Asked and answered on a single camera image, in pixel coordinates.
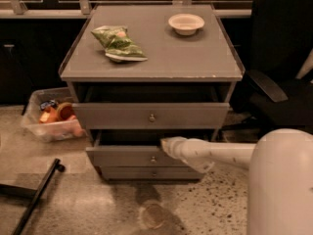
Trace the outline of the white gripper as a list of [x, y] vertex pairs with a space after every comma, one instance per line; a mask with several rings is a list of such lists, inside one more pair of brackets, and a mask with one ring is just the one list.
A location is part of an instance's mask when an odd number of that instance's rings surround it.
[[193, 140], [183, 137], [162, 138], [161, 149], [171, 158], [187, 163], [195, 158], [195, 151], [192, 147]]

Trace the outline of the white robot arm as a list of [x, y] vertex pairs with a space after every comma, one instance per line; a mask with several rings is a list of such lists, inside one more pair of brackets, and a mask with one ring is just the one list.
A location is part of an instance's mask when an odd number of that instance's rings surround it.
[[162, 150], [199, 171], [216, 162], [248, 169], [246, 235], [313, 235], [312, 98], [303, 81], [312, 71], [312, 57], [302, 63], [287, 100], [274, 104], [279, 121], [273, 130], [252, 143], [216, 143], [172, 137], [160, 141]]

